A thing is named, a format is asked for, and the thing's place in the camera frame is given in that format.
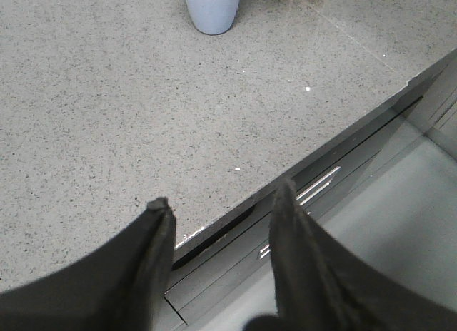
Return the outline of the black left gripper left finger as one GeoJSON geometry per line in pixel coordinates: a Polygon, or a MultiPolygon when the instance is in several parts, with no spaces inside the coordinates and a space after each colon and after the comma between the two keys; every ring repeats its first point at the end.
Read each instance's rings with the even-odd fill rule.
{"type": "Polygon", "coordinates": [[[149,202],[118,235],[72,265],[1,294],[2,330],[155,330],[176,218],[149,202]]]}

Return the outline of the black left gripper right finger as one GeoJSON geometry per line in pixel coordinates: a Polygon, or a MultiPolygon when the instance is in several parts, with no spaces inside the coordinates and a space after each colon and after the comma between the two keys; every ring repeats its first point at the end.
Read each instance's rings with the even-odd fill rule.
{"type": "Polygon", "coordinates": [[[247,330],[455,330],[456,313],[358,259],[296,200],[292,180],[274,193],[268,243],[277,314],[247,330]]]}

